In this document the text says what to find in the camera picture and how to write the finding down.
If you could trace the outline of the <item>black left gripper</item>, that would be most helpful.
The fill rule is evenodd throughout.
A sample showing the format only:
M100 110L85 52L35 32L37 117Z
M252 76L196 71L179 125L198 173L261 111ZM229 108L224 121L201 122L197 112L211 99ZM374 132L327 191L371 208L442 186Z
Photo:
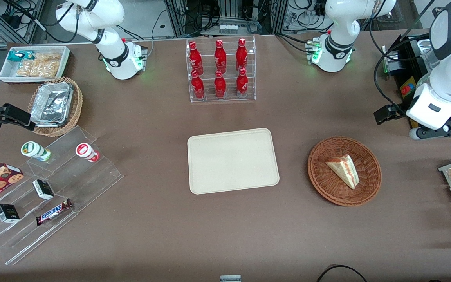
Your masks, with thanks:
M406 106L404 104L392 105L386 104L374 112L374 118L377 125L381 125L390 120L404 118ZM433 130L409 119L412 129L409 136L414 140L438 139L441 137L451 137L451 120L447 121L441 128Z

